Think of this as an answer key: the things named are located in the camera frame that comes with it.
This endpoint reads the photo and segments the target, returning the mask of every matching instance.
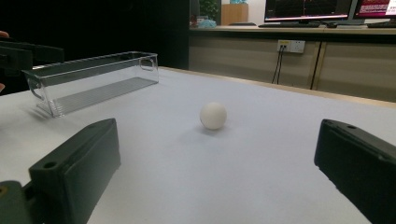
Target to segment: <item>dark background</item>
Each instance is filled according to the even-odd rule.
[[[187,0],[0,0],[0,30],[62,48],[66,61],[137,50],[158,53],[159,66],[188,69],[189,19]],[[11,82],[27,90],[24,77]],[[22,91],[5,84],[2,94]]]

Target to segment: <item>gripper screw hole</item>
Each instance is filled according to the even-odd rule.
[[[44,165],[44,168],[49,169],[49,168],[54,167],[55,165],[56,165],[56,162],[55,162],[55,161],[50,161],[50,162],[47,162],[47,163]]]
[[[0,197],[7,193],[6,186],[0,186]]]

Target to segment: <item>keyboard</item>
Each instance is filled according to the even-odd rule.
[[[260,28],[318,28],[320,23],[265,23],[259,25]]]
[[[243,21],[243,22],[233,22],[231,26],[256,26],[254,22]]]
[[[396,28],[396,22],[367,23],[368,28]]]

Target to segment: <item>cable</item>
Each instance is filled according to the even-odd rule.
[[[280,46],[279,53],[277,54],[276,69],[275,69],[273,80],[272,80],[271,83],[274,83],[274,80],[275,80],[275,77],[276,77],[276,71],[277,71],[277,67],[279,66],[280,53],[281,53],[282,49],[283,49],[283,45]]]
[[[320,58],[320,50],[322,49],[322,42],[319,42],[319,48],[318,48],[318,54],[317,54],[317,59],[315,61],[315,69],[314,69],[314,75],[312,76],[311,79],[311,86],[309,87],[309,90],[313,90],[314,88],[314,82],[315,82],[315,75],[317,74],[317,68],[318,68],[318,62]]]
[[[279,71],[277,72],[276,84],[279,84],[280,69],[282,68],[282,58],[283,58],[283,52],[285,52],[285,48],[286,48],[286,46],[283,46],[283,49],[280,51]]]
[[[286,49],[286,46],[284,46],[284,45],[281,45],[279,48],[279,53],[277,54],[276,69],[275,69],[273,80],[271,83],[274,83],[275,77],[276,77],[276,72],[277,72],[276,84],[279,84],[280,69],[282,67],[282,57],[283,57],[283,52],[285,51],[285,49]]]

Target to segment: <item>computer monitor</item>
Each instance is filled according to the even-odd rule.
[[[346,20],[352,0],[267,0],[264,22]]]
[[[396,19],[396,1],[358,0],[354,19]]]
[[[345,19],[338,19],[334,21],[326,21],[326,22],[336,22],[338,25],[363,25],[364,19],[355,19],[355,9],[358,4],[358,0],[352,0],[352,4],[350,6],[348,17]]]

